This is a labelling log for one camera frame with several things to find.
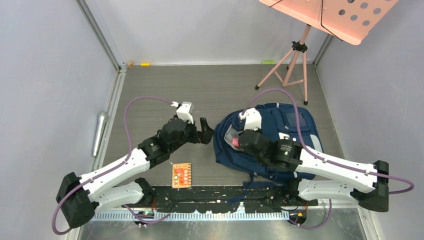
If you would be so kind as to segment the pink highlighter marker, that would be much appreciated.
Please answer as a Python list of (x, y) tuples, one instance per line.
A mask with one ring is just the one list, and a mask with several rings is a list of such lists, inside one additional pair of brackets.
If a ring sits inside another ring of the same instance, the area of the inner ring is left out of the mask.
[(240, 146), (240, 144), (239, 144), (239, 139), (238, 139), (238, 138), (233, 138), (233, 139), (231, 140), (231, 144), (232, 144), (235, 148), (238, 148), (238, 147)]

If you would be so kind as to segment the navy blue backpack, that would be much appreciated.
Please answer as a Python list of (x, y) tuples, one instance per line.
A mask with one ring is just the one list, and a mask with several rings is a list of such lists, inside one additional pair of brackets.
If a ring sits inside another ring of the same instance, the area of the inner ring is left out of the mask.
[(241, 110), (230, 113), (215, 127), (215, 161), (250, 177), (243, 183), (242, 194), (230, 199), (231, 204), (240, 202), (251, 188), (271, 187), (273, 183), (287, 187), (293, 179), (313, 180), (314, 174), (295, 171), (283, 159), (300, 155), (300, 140), (314, 150), (323, 150), (315, 120), (307, 109), (266, 103), (255, 110), (261, 116), (258, 130), (245, 129)]

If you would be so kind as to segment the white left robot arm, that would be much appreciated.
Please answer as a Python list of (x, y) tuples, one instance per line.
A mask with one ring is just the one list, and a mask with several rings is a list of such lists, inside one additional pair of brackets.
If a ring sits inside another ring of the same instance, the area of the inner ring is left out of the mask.
[(56, 195), (58, 208), (55, 212), (62, 212), (69, 228), (76, 229), (101, 210), (125, 204), (148, 207), (154, 197), (146, 180), (136, 180), (125, 186), (118, 184), (167, 161), (186, 143), (209, 144), (214, 134), (204, 117), (200, 118), (200, 130), (195, 123), (173, 117), (154, 136), (120, 159), (81, 176), (74, 172), (65, 175)]

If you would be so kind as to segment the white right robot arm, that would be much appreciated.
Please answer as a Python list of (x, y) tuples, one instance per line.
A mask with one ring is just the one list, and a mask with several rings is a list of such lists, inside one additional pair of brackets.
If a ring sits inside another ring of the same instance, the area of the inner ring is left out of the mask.
[(263, 134), (246, 130), (231, 144), (253, 156), (261, 166), (292, 172), (297, 178), (285, 198), (291, 205), (303, 200), (345, 200), (370, 211), (389, 210), (389, 164), (378, 160), (359, 163), (319, 152), (283, 137), (272, 141)]

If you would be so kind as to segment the orange spiral notepad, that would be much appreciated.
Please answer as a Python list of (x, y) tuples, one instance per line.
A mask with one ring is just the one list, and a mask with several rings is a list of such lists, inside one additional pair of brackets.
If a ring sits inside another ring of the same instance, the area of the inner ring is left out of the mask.
[(190, 188), (192, 186), (192, 165), (190, 163), (175, 163), (172, 165), (173, 189)]

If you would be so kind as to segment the green marker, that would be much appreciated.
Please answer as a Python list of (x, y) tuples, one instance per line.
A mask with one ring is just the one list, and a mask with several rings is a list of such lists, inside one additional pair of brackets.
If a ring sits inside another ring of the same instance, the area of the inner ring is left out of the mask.
[(275, 65), (276, 62), (273, 60), (264, 60), (261, 62), (262, 65)]

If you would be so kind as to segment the yellow marker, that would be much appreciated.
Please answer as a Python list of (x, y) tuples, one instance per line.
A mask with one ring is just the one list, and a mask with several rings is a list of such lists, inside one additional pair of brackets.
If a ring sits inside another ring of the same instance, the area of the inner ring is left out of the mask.
[(141, 67), (149, 67), (151, 64), (150, 63), (148, 63), (148, 62), (142, 62), (141, 64), (140, 64), (140, 66)]

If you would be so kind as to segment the small wooden block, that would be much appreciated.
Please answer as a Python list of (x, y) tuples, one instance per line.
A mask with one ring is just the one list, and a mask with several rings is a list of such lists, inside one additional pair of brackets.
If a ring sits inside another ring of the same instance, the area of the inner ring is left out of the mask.
[(127, 67), (128, 67), (129, 69), (132, 69), (132, 68), (135, 66), (133, 61), (128, 61), (128, 62), (126, 63), (126, 65), (127, 65)]

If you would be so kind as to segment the silver metal cylinder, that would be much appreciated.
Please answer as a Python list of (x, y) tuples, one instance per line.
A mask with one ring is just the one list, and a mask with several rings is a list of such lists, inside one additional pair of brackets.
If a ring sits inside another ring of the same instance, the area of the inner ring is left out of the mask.
[(99, 154), (108, 117), (109, 116), (106, 111), (100, 111), (97, 115), (97, 122), (91, 151), (93, 157), (97, 157)]

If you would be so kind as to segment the pink music stand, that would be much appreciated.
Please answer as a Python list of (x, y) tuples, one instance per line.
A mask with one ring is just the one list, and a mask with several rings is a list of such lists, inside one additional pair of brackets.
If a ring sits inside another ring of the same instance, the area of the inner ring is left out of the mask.
[(303, 84), (304, 105), (308, 99), (306, 39), (311, 28), (318, 29), (351, 45), (359, 45), (371, 29), (395, 6), (398, 0), (263, 0), (262, 4), (305, 24), (298, 41), (255, 86), (276, 75), (283, 87)]

